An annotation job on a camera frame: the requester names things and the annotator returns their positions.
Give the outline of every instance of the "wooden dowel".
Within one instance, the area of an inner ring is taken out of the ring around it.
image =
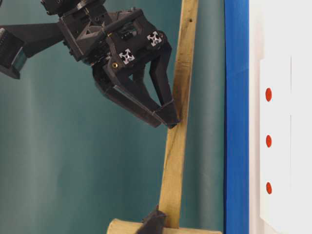
[[[133,223],[114,219],[107,229],[107,234],[135,234],[136,231],[142,226],[142,223]],[[162,234],[222,234],[217,231],[207,231],[199,229],[171,229],[164,228]]]
[[[197,13],[198,0],[182,0],[173,90],[181,122],[168,131],[159,202],[159,210],[167,215],[167,228],[179,228]]]

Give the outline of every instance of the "red circle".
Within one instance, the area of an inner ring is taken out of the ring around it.
[[[268,148],[270,148],[272,146],[272,138],[270,135],[267,135],[266,142],[267,142]]]
[[[268,192],[268,194],[272,193],[272,186],[269,182],[267,183],[267,192]]]
[[[265,98],[267,99],[267,101],[271,101],[271,99],[272,99],[272,90],[270,88],[267,88],[267,90],[265,91]]]

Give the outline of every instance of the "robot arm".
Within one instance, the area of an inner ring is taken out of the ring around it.
[[[179,123],[167,77],[172,49],[142,10],[109,13],[105,0],[41,3],[47,14],[59,15],[59,22],[0,26],[1,72],[20,78],[27,58],[63,40],[76,61],[93,68],[96,85],[108,99],[154,127]],[[148,63],[160,104],[144,85]]]

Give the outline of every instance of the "green cloth background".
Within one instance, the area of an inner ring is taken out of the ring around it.
[[[143,8],[173,46],[181,0],[107,0]],[[0,24],[55,22],[39,0],[4,0]],[[223,230],[224,2],[201,0],[181,226]],[[106,100],[91,68],[60,43],[29,59],[21,80],[0,75],[0,233],[102,234],[158,203],[166,128]]]

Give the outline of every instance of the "blue tape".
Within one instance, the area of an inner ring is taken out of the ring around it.
[[[225,228],[249,233],[249,1],[225,0]]]

